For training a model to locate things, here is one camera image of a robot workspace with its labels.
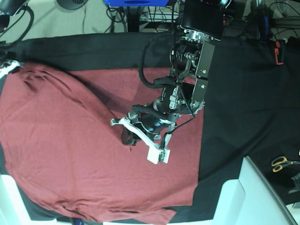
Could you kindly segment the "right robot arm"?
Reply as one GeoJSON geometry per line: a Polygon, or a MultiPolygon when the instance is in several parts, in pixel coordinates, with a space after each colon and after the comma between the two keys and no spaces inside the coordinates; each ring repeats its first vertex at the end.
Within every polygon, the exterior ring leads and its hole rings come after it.
{"type": "Polygon", "coordinates": [[[9,55],[10,49],[19,44],[28,34],[34,22],[34,13],[27,0],[1,0],[0,1],[0,76],[3,78],[15,68],[23,64],[9,55]],[[24,16],[29,16],[29,22],[21,27],[19,37],[12,41],[4,40],[24,16]]]}

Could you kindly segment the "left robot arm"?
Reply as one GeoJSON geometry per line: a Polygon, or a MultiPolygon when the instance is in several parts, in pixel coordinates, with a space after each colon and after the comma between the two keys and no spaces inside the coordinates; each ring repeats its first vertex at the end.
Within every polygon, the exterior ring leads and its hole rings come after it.
{"type": "Polygon", "coordinates": [[[149,105],[134,105],[126,117],[111,120],[124,127],[121,140],[125,145],[143,141],[157,150],[165,150],[167,139],[178,128],[182,115],[194,117],[204,106],[208,74],[215,47],[224,30],[228,0],[186,0],[179,14],[182,36],[172,29],[171,69],[165,77],[149,82],[144,61],[138,67],[141,82],[148,88],[161,89],[161,95],[149,105]]]}

